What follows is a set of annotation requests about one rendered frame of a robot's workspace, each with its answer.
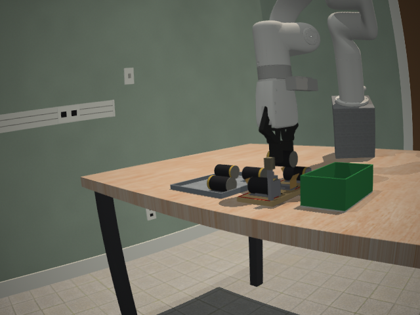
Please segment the green open-top box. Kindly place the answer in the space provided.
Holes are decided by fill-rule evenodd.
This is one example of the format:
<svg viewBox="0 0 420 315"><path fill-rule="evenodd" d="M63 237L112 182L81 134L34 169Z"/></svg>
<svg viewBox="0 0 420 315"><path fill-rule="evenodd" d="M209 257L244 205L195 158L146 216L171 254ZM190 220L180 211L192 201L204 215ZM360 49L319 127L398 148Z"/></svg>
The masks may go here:
<svg viewBox="0 0 420 315"><path fill-rule="evenodd" d="M300 175L300 183L301 207L346 213L373 192L373 164L334 162Z"/></svg>

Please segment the black battery with gold end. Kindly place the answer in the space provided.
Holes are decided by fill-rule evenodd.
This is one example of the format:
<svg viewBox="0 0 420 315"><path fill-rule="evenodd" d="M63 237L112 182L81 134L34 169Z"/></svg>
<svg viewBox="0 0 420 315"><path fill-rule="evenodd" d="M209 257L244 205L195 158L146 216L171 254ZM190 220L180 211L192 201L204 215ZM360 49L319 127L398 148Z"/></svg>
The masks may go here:
<svg viewBox="0 0 420 315"><path fill-rule="evenodd" d="M251 177L247 183L247 189L250 193L267 194L268 181L264 177Z"/></svg>
<svg viewBox="0 0 420 315"><path fill-rule="evenodd" d="M207 187L210 190L226 192L235 189L237 187L237 182L233 177L211 175L207 179Z"/></svg>
<svg viewBox="0 0 420 315"><path fill-rule="evenodd" d="M214 173L216 176L238 178L240 169L237 165L223 165L218 164L215 166Z"/></svg>
<svg viewBox="0 0 420 315"><path fill-rule="evenodd" d="M291 180L293 175L296 175L299 173L299 176L297 177L297 180L300 180L300 175L303 175L306 173L306 169L309 169L310 167L285 167L283 170L283 178L285 180Z"/></svg>
<svg viewBox="0 0 420 315"><path fill-rule="evenodd" d="M270 157L269 151L266 157ZM275 163L275 166L278 167L295 167L298 162L298 155L296 151L285 151L283 150L283 162Z"/></svg>
<svg viewBox="0 0 420 315"><path fill-rule="evenodd" d="M267 170L264 170L264 168L262 167L244 167L241 172L241 175L244 180L251 177L267 178Z"/></svg>

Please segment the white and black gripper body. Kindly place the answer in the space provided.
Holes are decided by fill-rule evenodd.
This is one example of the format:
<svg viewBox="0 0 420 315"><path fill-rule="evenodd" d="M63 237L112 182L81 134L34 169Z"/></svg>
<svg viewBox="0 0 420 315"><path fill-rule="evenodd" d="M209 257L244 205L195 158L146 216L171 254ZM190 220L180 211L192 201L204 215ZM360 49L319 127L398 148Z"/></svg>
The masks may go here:
<svg viewBox="0 0 420 315"><path fill-rule="evenodd" d="M259 79L256 86L256 118L259 127L264 107L268 108L269 125L291 127L298 122L295 91L287 91L285 79Z"/></svg>

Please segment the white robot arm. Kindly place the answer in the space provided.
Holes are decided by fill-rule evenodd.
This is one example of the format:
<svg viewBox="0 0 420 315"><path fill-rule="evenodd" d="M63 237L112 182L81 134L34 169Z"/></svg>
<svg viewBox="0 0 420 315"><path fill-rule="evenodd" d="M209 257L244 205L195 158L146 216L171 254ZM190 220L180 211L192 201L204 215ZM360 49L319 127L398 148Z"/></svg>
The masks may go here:
<svg viewBox="0 0 420 315"><path fill-rule="evenodd" d="M277 0L270 20L253 25L258 79L285 79L287 91L318 91L312 77L292 76L290 56L307 54L320 45L320 34L310 24L295 22L312 0ZM378 34L372 0L325 0L335 10L327 19L335 52L339 96L342 106L364 106L362 57L353 40L374 40ZM283 23L282 23L283 22ZM293 22L293 23L292 23ZM290 56L289 56L290 55Z"/></svg>

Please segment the tan battery holder board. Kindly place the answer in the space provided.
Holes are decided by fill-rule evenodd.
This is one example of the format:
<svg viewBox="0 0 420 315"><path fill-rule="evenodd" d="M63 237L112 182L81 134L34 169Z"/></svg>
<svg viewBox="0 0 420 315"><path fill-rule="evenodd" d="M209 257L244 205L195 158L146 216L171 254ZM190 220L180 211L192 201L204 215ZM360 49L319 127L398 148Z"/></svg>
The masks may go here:
<svg viewBox="0 0 420 315"><path fill-rule="evenodd" d="M301 193L300 181L297 180L299 173L293 175L291 180L277 180L273 182L275 169L275 157L264 158L264 170L267 170L268 195L258 193L246 193L237 197L238 202L251 203L273 207L281 202L293 198ZM281 185L283 187L280 186Z"/></svg>

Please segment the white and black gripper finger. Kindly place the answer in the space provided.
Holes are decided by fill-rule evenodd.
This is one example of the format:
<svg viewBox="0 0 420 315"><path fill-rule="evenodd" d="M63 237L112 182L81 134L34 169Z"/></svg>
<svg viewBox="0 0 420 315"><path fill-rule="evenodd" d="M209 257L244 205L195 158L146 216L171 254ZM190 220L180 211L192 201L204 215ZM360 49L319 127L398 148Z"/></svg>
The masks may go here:
<svg viewBox="0 0 420 315"><path fill-rule="evenodd" d="M294 138L295 138L294 134L295 134L295 130L297 129L298 126L299 126L299 124L297 123L296 125L291 126L291 127L280 128L281 136L282 136L282 140L281 140L280 143L282 143L282 145L283 145L283 150L293 151L293 141L292 140L294 140Z"/></svg>
<svg viewBox="0 0 420 315"><path fill-rule="evenodd" d="M259 126L259 132L265 136L266 141L269 144L270 157L275 157L275 163L282 163L284 157L283 145L280 143L280 128L272 128L272 125L269 125L269 121L268 108L265 106ZM273 131L275 131L275 134Z"/></svg>

